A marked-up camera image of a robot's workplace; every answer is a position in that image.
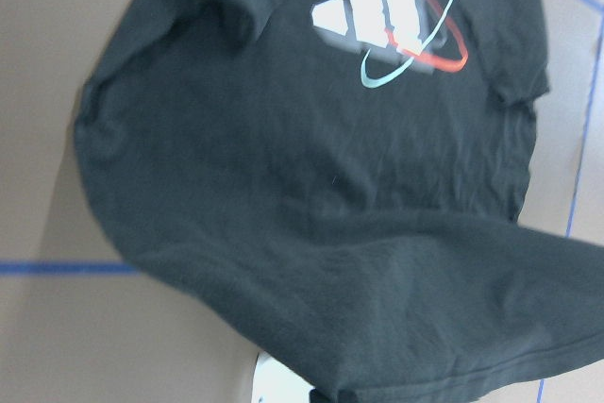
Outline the black printed t-shirt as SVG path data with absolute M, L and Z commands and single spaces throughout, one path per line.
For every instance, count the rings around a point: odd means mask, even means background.
M 133 0 L 75 152 L 125 261 L 314 402 L 471 402 L 603 357 L 603 250 L 522 228 L 542 0 Z

